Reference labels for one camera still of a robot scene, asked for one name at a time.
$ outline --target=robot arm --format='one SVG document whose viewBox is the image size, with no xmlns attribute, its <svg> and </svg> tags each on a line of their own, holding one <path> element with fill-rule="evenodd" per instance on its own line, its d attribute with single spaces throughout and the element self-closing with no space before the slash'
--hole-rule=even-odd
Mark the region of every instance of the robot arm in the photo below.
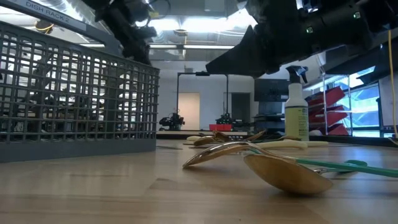
<svg viewBox="0 0 398 224">
<path fill-rule="evenodd" d="M 150 65 L 149 45 L 146 39 L 155 37 L 153 27 L 134 26 L 137 21 L 150 19 L 153 11 L 143 0 L 82 0 L 95 10 L 96 21 L 102 20 L 123 46 L 123 56 Z"/>
<path fill-rule="evenodd" d="M 96 11 L 124 47 L 123 55 L 150 65 L 146 39 L 153 27 L 132 26 L 149 18 L 152 8 L 144 0 L 82 0 Z M 352 55 L 372 47 L 375 35 L 395 28 L 398 0 L 237 0 L 257 21 L 240 44 L 210 62 L 210 73 L 251 75 L 279 71 L 285 63 L 342 45 Z"/>
<path fill-rule="evenodd" d="M 345 45 L 351 55 L 370 50 L 375 36 L 395 28 L 397 0 L 248 0 L 257 21 L 240 44 L 210 62 L 211 73 L 250 75 L 279 71 L 285 63 Z"/>
</svg>

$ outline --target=wooden table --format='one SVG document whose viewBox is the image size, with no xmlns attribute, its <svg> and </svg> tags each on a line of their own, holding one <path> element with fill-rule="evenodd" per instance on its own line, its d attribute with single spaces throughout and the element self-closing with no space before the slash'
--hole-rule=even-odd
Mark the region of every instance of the wooden table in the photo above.
<svg viewBox="0 0 398 224">
<path fill-rule="evenodd" d="M 163 147 L 141 154 L 0 164 L 0 223 L 398 223 L 398 179 L 328 174 L 331 190 L 294 197 L 263 182 L 241 155 L 182 170 L 202 150 L 183 142 L 159 141 Z M 274 152 L 398 166 L 397 148 L 339 144 Z"/>
</svg>

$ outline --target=label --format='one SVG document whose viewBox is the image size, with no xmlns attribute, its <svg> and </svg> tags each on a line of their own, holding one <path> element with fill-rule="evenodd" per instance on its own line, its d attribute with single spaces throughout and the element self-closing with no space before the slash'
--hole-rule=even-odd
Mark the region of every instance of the label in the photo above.
<svg viewBox="0 0 398 224">
<path fill-rule="evenodd" d="M 32 11 L 43 14 L 47 17 L 51 17 L 55 21 L 59 21 L 63 24 L 68 24 L 72 27 L 76 27 L 77 29 L 86 31 L 87 25 L 85 23 L 80 22 L 76 19 L 73 19 L 70 16 L 66 16 L 62 13 L 59 13 L 58 11 L 52 10 L 48 7 L 44 7 L 40 4 L 37 4 L 36 2 L 29 1 L 29 0 L 8 0 L 8 1 L 18 4 L 26 9 L 30 9 Z"/>
<path fill-rule="evenodd" d="M 290 106 L 285 108 L 285 132 L 287 136 L 309 141 L 308 108 L 306 106 Z"/>
</svg>

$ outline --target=spray bottle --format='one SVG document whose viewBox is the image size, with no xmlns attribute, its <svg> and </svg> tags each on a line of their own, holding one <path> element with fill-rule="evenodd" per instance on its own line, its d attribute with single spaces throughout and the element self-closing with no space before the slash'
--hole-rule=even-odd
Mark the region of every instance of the spray bottle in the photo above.
<svg viewBox="0 0 398 224">
<path fill-rule="evenodd" d="M 308 67 L 289 66 L 286 68 L 290 75 L 289 99 L 285 104 L 285 132 L 288 136 L 309 141 L 308 130 L 308 103 L 303 98 L 303 86 L 300 77 L 305 83 L 305 72 Z"/>
</svg>

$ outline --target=red object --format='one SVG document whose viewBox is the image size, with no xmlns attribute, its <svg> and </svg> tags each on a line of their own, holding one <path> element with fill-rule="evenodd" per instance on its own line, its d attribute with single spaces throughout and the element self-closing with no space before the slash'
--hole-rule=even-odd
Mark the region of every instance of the red object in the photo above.
<svg viewBox="0 0 398 224">
<path fill-rule="evenodd" d="M 322 132 L 322 134 L 325 134 L 325 128 L 315 128 L 315 129 L 311 129 L 311 130 L 319 130 Z M 343 124 L 334 124 L 328 128 L 328 135 L 329 136 L 347 136 L 349 134 Z"/>
<path fill-rule="evenodd" d="M 338 121 L 341 121 L 342 119 L 346 118 L 348 116 L 347 113 L 333 113 L 332 111 L 344 111 L 343 106 L 333 106 L 329 107 L 326 109 L 327 111 L 327 120 L 328 120 L 328 127 L 334 125 Z M 310 112 L 308 121 L 310 123 L 310 127 L 319 127 L 319 126 L 325 126 L 325 116 L 324 116 L 324 111 L 323 108 Z"/>
<path fill-rule="evenodd" d="M 334 87 L 326 91 L 326 107 L 334 105 L 337 101 L 343 99 L 345 96 L 343 90 L 338 87 Z M 323 92 L 316 93 L 307 99 L 308 107 L 311 110 L 318 110 L 319 107 L 323 108 Z"/>
<path fill-rule="evenodd" d="M 231 131 L 232 124 L 210 124 L 210 131 Z"/>
</svg>

